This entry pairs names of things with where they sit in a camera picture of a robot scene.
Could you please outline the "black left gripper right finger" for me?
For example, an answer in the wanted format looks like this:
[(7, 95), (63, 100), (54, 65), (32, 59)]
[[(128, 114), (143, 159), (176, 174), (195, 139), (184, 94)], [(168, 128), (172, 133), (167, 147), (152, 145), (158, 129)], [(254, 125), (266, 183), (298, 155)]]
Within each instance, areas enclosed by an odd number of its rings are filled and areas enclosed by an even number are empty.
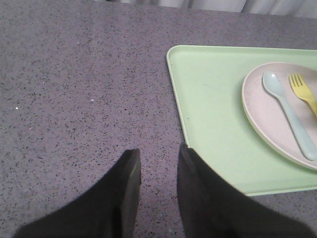
[(245, 196), (182, 144), (177, 198), (187, 238), (314, 238), (304, 223)]

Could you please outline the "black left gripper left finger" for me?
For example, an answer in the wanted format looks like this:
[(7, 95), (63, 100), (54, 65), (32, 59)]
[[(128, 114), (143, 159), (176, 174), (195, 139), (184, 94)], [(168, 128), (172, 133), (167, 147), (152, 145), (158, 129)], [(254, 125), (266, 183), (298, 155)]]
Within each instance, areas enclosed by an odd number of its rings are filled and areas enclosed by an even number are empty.
[(140, 151), (126, 150), (89, 190), (59, 210), (21, 227), (14, 237), (131, 238), (140, 185)]

